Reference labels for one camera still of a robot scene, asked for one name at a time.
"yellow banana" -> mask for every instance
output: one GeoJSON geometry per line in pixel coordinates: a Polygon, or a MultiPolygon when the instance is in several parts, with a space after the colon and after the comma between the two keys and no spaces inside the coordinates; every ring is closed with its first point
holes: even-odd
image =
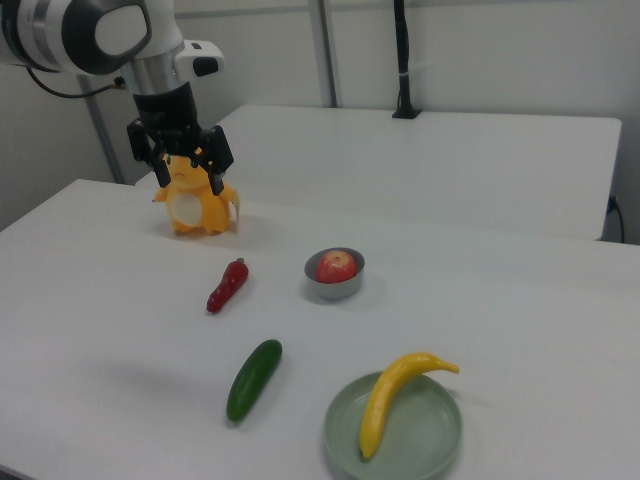
{"type": "Polygon", "coordinates": [[[389,365],[373,387],[360,424],[360,452],[365,460],[378,449],[393,398],[412,378],[434,370],[458,373],[460,369],[427,352],[404,355],[389,365]]]}

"toy apple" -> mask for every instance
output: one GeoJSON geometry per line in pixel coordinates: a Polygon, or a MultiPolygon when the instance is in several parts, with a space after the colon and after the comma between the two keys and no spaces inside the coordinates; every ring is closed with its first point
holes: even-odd
{"type": "Polygon", "coordinates": [[[331,250],[320,258],[316,267],[316,281],[340,283],[356,276],[356,261],[343,250],[331,250]]]}

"yellow plush toy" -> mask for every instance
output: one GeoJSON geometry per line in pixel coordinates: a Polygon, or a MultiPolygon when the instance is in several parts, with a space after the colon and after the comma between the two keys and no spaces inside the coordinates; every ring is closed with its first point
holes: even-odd
{"type": "Polygon", "coordinates": [[[229,228],[229,203],[236,211],[236,222],[240,215],[240,197],[224,183],[219,196],[211,192],[209,176],[202,168],[193,168],[187,157],[165,157],[171,183],[156,193],[154,201],[166,202],[176,234],[203,228],[209,234],[225,232],[229,228]]]}

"green cucumber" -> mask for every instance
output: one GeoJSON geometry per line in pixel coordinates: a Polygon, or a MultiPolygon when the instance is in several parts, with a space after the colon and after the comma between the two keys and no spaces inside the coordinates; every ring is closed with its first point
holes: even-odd
{"type": "Polygon", "coordinates": [[[282,357],[277,340],[262,342],[244,362],[229,391],[227,418],[239,422],[247,416],[282,357]]]}

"metal bowl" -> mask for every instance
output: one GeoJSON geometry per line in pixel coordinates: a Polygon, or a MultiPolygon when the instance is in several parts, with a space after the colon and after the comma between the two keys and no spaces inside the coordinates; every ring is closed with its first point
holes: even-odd
{"type": "Polygon", "coordinates": [[[340,300],[347,298],[360,290],[364,271],[364,257],[360,252],[352,248],[335,247],[327,248],[313,255],[304,266],[304,273],[309,279],[312,290],[326,300],[340,300]],[[321,283],[316,281],[316,268],[322,256],[331,250],[342,250],[350,254],[356,262],[356,276],[339,283],[321,283]]]}

